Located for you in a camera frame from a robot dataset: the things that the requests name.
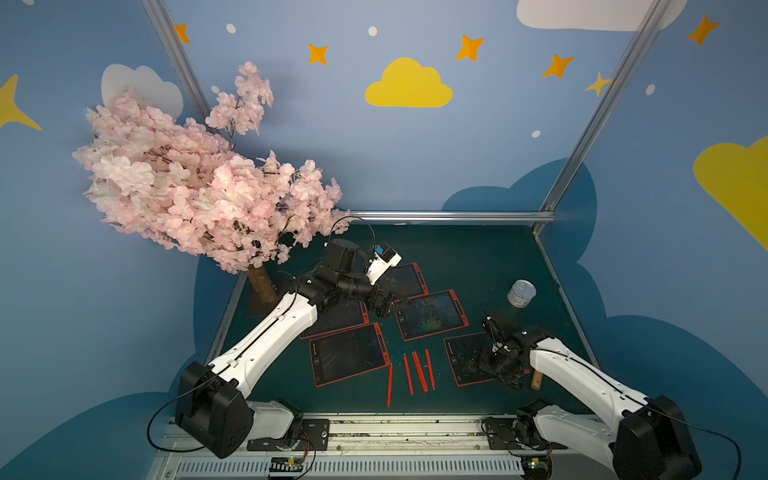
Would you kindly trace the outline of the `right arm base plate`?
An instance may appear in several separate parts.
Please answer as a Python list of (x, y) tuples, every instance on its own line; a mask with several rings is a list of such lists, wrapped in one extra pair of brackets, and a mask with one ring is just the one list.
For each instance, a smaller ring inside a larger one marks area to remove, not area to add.
[(480, 423), (491, 450), (565, 450), (566, 446), (546, 441), (532, 419), (525, 417), (485, 417)]

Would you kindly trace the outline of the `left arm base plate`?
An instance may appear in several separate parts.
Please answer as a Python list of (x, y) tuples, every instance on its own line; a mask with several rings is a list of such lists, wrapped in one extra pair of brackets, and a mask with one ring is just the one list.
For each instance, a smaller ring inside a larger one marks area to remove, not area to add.
[(303, 419), (300, 427), (291, 427), (286, 435), (280, 439), (260, 438), (248, 440), (246, 450), (293, 452), (309, 448), (311, 451), (326, 451), (329, 435), (329, 419)]

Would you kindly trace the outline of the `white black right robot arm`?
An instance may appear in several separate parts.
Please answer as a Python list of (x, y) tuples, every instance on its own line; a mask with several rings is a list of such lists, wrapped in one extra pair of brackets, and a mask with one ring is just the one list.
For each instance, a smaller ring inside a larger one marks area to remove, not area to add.
[(520, 408), (512, 420), (481, 423), (492, 446), (544, 451), (561, 445), (610, 469), (620, 479), (693, 479), (702, 464), (679, 406), (650, 398), (606, 375), (538, 327), (485, 317), (490, 345), (479, 367), (520, 389), (525, 375), (555, 381), (595, 414), (589, 420), (543, 400)]

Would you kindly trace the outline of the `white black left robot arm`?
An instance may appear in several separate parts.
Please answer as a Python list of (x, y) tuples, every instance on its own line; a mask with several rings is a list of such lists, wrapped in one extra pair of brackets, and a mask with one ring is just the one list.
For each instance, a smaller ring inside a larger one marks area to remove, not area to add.
[(297, 442), (298, 411), (278, 401), (247, 399), (283, 351), (340, 300), (362, 301), (379, 317), (393, 312), (401, 298), (379, 280), (401, 256), (387, 244), (376, 245), (362, 271), (356, 272), (355, 259), (361, 253), (351, 241), (329, 241), (321, 261), (295, 280), (242, 340), (207, 364), (190, 363), (180, 377), (176, 425), (220, 459), (253, 439)]

